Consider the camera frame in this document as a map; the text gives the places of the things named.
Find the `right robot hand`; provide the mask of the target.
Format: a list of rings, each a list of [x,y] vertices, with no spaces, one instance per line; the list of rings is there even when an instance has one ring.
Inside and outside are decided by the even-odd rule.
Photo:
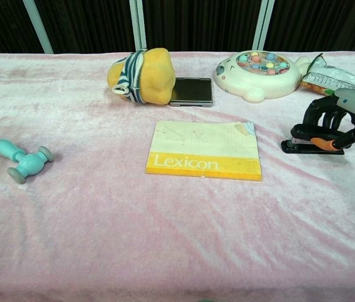
[[[354,128],[343,133],[338,128],[345,115],[350,115]],[[312,101],[296,133],[299,139],[326,152],[339,152],[351,146],[355,143],[355,89],[338,89]]]

